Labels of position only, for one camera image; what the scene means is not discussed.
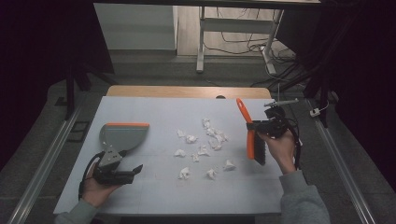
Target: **orange handle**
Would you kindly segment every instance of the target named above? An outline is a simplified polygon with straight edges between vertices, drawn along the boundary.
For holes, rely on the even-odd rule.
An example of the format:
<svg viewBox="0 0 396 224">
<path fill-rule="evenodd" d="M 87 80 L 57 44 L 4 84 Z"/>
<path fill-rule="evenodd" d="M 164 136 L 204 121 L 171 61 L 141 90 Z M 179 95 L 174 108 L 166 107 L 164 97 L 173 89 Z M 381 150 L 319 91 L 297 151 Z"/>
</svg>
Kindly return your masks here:
<svg viewBox="0 0 396 224">
<path fill-rule="evenodd" d="M 247 123 L 252 123 L 253 121 L 250 118 L 247 108 L 241 99 L 236 98 L 236 103 L 238 104 L 239 110 L 245 118 Z M 247 157 L 251 160 L 254 160 L 254 130 L 247 130 Z"/>
</svg>

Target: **gray floor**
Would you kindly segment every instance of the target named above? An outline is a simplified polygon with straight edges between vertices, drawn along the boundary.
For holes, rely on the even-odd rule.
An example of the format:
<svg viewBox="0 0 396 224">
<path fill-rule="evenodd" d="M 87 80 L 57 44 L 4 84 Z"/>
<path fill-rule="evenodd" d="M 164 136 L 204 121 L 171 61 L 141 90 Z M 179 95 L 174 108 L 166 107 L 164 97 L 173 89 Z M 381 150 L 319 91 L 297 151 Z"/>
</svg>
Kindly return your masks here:
<svg viewBox="0 0 396 224">
<path fill-rule="evenodd" d="M 172 55 L 113 55 L 116 75 L 111 76 L 120 84 L 129 85 L 181 85 L 181 86 L 227 86 L 248 87 L 251 83 L 268 79 L 263 72 L 260 58 L 208 58 L 205 62 L 205 72 L 195 73 L 195 59 L 193 57 L 176 57 Z M 282 70 L 285 64 L 278 64 L 276 68 Z M 82 94 L 86 95 L 85 103 L 77 122 L 91 122 L 109 85 L 101 79 L 90 75 L 92 89 Z M 301 139 L 304 143 L 301 166 L 309 184 L 318 187 L 323 201 L 331 214 L 332 223 L 361 223 L 354 204 L 334 168 L 333 161 L 320 138 L 315 121 L 309 117 L 309 108 L 304 103 L 301 87 L 280 95 L 280 99 L 298 97 L 301 103 L 286 106 L 288 116 L 299 121 Z M 64 82 L 57 83 L 49 89 L 49 99 L 43 108 L 41 116 L 35 126 L 22 142 L 18 152 L 10 160 L 0 174 L 0 223 L 6 223 L 26 186 L 35 173 L 44 154 L 50 146 L 55 134 L 59 130 L 65 115 L 64 106 L 56 106 L 59 97 L 64 97 Z M 396 195 L 384 177 L 356 141 L 353 135 L 337 118 L 333 110 L 334 104 L 329 106 L 329 130 L 341 149 L 367 203 L 370 205 L 377 223 L 396 223 Z M 76 130 L 83 128 L 79 124 Z M 51 223 L 54 215 L 53 208 L 58 201 L 64 184 L 74 165 L 82 146 L 78 139 L 83 133 L 70 133 L 65 142 L 55 166 L 40 191 L 35 205 L 29 213 L 26 223 Z M 101 216 L 106 223 L 119 223 L 119 217 Z M 279 215 L 256 216 L 256 223 L 278 223 Z"/>
</svg>

